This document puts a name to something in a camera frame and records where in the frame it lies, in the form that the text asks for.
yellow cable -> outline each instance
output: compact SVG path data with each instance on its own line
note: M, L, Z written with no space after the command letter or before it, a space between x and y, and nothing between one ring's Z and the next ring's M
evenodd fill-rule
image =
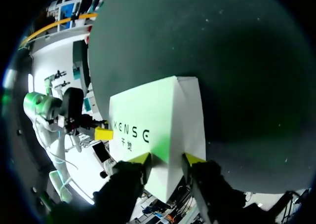
M93 17L96 17L96 16L98 16L97 13L85 13L85 14L79 15L78 19L93 18ZM25 45L28 41L30 41L31 39L35 38L37 35L47 31L48 29L51 29L51 28L57 26L58 24L63 24L63 23L67 23L67 22L70 22L70 21L71 21L71 18L65 18L65 19L62 19L60 21L51 23L51 24L39 29L38 31L34 32L30 36L28 36L24 41L22 41L20 46Z

white paper box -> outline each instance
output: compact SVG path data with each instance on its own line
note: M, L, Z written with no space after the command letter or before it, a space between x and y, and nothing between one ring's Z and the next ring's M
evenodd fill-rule
M110 98L110 154L127 161L153 154L153 168L145 189L166 202L183 172L181 155L205 159L202 103L196 77L168 77Z

xense logo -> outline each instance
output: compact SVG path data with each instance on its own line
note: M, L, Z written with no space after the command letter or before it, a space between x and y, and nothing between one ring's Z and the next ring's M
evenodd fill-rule
M129 124L117 123L117 121L114 121L113 122L113 128L116 129L116 130L119 130L120 132L124 132L125 134L128 134L130 126L129 126ZM134 138L137 138L138 133L137 133L137 127L136 126L132 127L131 132L133 133L132 136ZM143 130L143 140L146 143L149 143L148 137L149 137L149 130L148 129Z

yellow block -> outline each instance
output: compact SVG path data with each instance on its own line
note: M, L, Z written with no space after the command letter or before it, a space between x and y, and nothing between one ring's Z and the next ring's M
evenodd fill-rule
M198 158L198 157L196 157L196 156L193 156L193 155L191 155L191 154L189 154L189 153L186 153L186 152L185 152L184 154L186 155L190 166L192 166L192 164L194 164L194 163L206 162L206 161L204 161L204 160L202 160L202 159L200 159L200 158Z
M101 127L96 127L94 130L94 140L112 140L113 130L102 129Z
M148 156L150 156L150 152L144 153L143 155L130 159L128 162L136 162L136 163L144 164Z

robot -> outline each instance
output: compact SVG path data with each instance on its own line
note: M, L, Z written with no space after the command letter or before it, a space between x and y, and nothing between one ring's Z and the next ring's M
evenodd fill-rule
M37 92L28 93L23 102L24 112L33 123L39 144L46 150L57 172L51 172L49 177L61 197L61 200L71 201L71 195L65 185L71 181L65 161L65 136L69 135L78 152L82 151L79 134L101 134L98 139L108 140L113 132L108 130L106 120L96 121L88 114L81 114L83 91L78 88L68 88L62 100L51 95Z

